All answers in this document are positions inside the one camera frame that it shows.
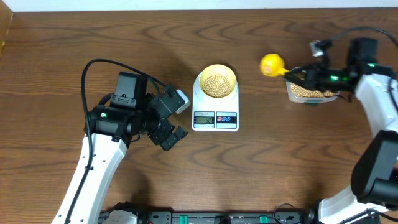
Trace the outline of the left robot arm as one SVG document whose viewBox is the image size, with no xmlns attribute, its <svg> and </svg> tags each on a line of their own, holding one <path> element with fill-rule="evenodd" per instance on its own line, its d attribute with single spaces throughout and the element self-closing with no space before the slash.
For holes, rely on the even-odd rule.
<svg viewBox="0 0 398 224">
<path fill-rule="evenodd" d="M 148 135 L 164 151 L 187 135 L 168 118 L 190 105 L 172 85 L 156 96 L 147 92 L 149 79 L 120 72 L 115 92 L 88 113 L 89 125 L 72 181 L 54 223 L 96 223 L 113 175 L 133 141 Z"/>
</svg>

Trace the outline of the yellow measuring scoop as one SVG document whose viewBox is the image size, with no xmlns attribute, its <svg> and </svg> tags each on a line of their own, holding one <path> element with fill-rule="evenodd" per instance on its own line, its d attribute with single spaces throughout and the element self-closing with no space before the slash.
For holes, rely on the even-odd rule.
<svg viewBox="0 0 398 224">
<path fill-rule="evenodd" d="M 278 54 L 267 54 L 260 62 L 260 70 L 263 75 L 268 77 L 277 77 L 285 75 L 289 70 L 285 68 L 285 62 Z"/>
</svg>

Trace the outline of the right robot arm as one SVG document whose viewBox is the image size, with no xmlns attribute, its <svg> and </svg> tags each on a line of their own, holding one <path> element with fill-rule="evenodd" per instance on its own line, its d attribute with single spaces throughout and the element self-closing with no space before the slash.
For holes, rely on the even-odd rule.
<svg viewBox="0 0 398 224">
<path fill-rule="evenodd" d="M 347 91 L 361 103 L 373 135 L 351 174 L 351 183 L 319 202 L 314 223 L 379 223 L 397 210 L 397 81 L 390 66 L 377 61 L 377 40 L 356 38 L 350 43 L 345 68 L 330 68 L 331 40 L 314 41 L 317 63 L 285 74 L 288 82 L 307 90 Z"/>
</svg>

